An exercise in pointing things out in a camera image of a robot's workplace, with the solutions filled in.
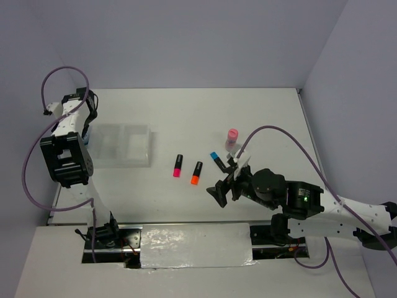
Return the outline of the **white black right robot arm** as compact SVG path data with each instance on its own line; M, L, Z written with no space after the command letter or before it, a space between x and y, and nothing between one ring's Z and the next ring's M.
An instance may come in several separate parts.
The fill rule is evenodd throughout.
M262 169L252 174L249 166L239 176L233 173L207 188L220 207L246 197L270 210L270 237L277 243L301 237L339 237L361 242L371 250L396 248L396 204L364 204L351 199L336 200L314 184L287 181L281 174Z

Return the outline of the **blue slime jar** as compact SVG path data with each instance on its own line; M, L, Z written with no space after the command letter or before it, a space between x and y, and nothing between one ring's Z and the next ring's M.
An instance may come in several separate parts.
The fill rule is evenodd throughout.
M83 136L83 143L85 146L88 146L89 144L89 139L90 139L90 135L91 135L91 131L92 131L92 127L89 126L86 133Z

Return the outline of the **pink highlighter marker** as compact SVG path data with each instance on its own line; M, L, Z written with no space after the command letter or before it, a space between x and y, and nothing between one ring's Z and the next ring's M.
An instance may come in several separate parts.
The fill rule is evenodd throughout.
M183 162L183 155L178 154L176 157L176 162L175 162L174 170L173 170L173 176L175 178L179 178L181 175L182 162Z

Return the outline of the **pink glue stick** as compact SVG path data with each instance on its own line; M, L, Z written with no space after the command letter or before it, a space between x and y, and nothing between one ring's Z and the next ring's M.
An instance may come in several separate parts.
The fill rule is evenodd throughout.
M238 139L238 131L236 129L229 129L225 142L225 150L231 151L236 145L237 139Z

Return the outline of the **blue highlighter marker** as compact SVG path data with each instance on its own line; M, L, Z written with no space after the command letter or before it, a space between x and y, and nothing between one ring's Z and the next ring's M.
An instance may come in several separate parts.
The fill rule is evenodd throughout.
M219 169L223 172L223 173L227 173L228 172L228 168L226 167L226 165L224 164L224 162L222 162L221 158L217 155L216 152L211 152L210 154L212 160L215 162L215 164L217 165L217 167L219 167Z

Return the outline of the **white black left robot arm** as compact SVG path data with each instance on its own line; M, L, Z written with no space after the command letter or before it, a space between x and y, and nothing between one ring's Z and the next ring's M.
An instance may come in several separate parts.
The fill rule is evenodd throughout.
M99 248L114 248L122 239L111 211L106 208L92 181L93 160L84 144L89 124L97 117L96 95L78 88L61 102L50 103L44 114L63 116L51 129L49 137L40 140L40 149L53 181L69 191L79 203L92 199L87 218L86 239Z

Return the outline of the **orange highlighter marker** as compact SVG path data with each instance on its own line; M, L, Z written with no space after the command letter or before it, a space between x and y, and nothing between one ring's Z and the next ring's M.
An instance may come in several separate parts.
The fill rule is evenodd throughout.
M191 180L190 180L191 184L197 185L199 183L199 178L200 178L200 174L201 174L201 171L202 171L202 166L203 166L203 163L201 161L198 161L196 163L195 168L194 168L194 172L193 172Z

